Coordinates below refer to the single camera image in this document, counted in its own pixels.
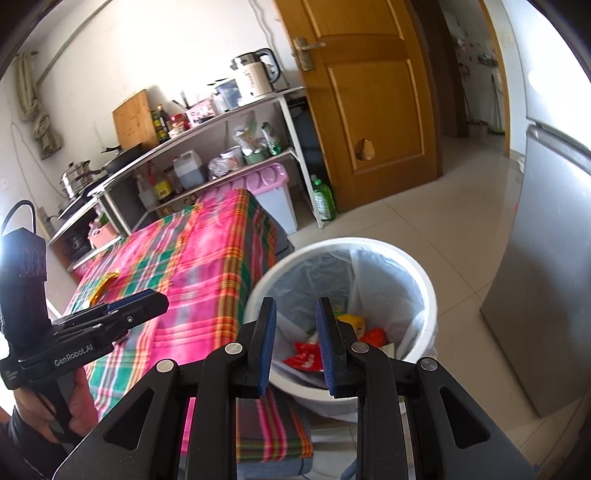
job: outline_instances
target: electric kettle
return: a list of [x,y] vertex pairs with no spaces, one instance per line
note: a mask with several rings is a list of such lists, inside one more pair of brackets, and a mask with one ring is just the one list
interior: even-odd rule
[[[269,58],[272,67],[271,75],[261,57]],[[232,60],[230,68],[236,70],[236,84],[243,103],[250,103],[261,95],[271,93],[273,91],[271,84],[279,79],[281,73],[277,58],[270,48],[261,48],[239,55]]]

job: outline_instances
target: frying pan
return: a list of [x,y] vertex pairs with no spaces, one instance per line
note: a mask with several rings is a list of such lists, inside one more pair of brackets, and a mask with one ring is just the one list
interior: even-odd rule
[[114,175],[123,167],[126,167],[144,154],[144,149],[142,148],[141,143],[134,147],[128,148],[127,150],[123,150],[121,145],[113,148],[105,148],[103,153],[113,152],[116,150],[119,152],[119,155],[117,155],[113,160],[107,162],[103,167],[103,170],[106,170],[110,175]]

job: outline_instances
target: human hand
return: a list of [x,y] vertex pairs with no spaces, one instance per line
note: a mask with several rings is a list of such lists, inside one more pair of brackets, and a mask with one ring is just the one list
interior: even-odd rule
[[[74,391],[68,400],[68,407],[72,414],[69,427],[70,430],[84,437],[98,423],[99,414],[96,411],[95,401],[90,394],[84,368],[79,368],[74,372],[74,383]],[[59,443],[49,428],[49,422],[54,418],[39,402],[35,394],[28,388],[19,388],[14,391],[14,398],[18,414],[22,420],[43,435],[49,442]]]

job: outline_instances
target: green bottle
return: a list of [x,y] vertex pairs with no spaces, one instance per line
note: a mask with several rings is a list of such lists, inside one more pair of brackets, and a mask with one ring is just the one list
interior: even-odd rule
[[334,220],[336,217],[336,206],[335,200],[333,199],[330,187],[322,180],[312,175],[312,188],[314,189],[314,200],[316,201],[316,207],[320,212],[321,220]]

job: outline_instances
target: bottle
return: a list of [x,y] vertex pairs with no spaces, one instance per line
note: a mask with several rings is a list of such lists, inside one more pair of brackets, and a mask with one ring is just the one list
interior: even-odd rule
[[322,183],[322,180],[317,178],[316,175],[312,175],[310,179],[312,180],[314,200],[320,213],[320,219],[334,220],[336,217],[336,206],[330,187]]
[[158,109],[158,115],[160,116],[160,122],[162,123],[163,127],[166,129],[167,132],[170,132],[170,128],[172,126],[170,122],[170,115],[166,113],[164,107],[162,105],[158,105],[156,107]]
[[152,122],[154,123],[154,128],[156,129],[156,136],[158,137],[159,143],[164,143],[167,140],[170,140],[168,136],[168,131],[166,130],[164,120],[160,117],[160,114],[156,110],[152,110]]
[[150,212],[154,210],[160,203],[154,194],[152,185],[148,183],[139,170],[134,170],[133,176],[137,182],[139,199],[144,204],[147,211]]
[[166,176],[166,179],[168,180],[168,183],[170,183],[170,186],[173,188],[174,192],[177,195],[180,195],[182,192],[184,192],[184,188],[181,185],[180,180],[177,177],[177,174],[174,172],[174,167],[170,166],[168,168],[164,169],[164,175]]
[[168,183],[168,180],[159,169],[154,167],[154,164],[148,162],[148,181],[152,185],[152,190],[156,195],[156,198],[161,203],[166,203],[173,197],[173,189]]

